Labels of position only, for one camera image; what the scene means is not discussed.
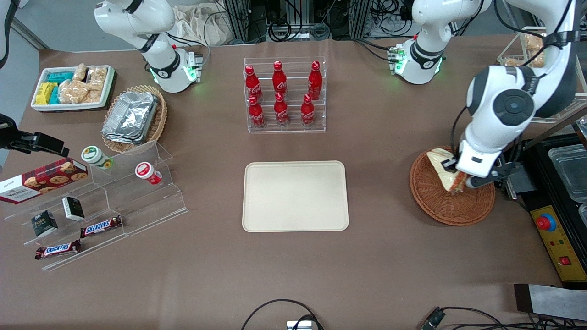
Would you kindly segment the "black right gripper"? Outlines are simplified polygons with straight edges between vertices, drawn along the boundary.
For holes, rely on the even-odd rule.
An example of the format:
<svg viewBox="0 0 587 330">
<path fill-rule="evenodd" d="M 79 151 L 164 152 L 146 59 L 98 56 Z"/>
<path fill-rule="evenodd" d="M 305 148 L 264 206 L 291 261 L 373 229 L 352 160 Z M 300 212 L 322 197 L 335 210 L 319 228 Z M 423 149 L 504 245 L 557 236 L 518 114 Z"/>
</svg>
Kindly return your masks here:
<svg viewBox="0 0 587 330">
<path fill-rule="evenodd" d="M 33 134 L 17 129 L 16 122 L 7 115 L 0 115 L 0 148 L 19 152 L 47 152 L 60 157 L 68 157 L 69 149 L 65 142 L 44 133 Z"/>
</svg>

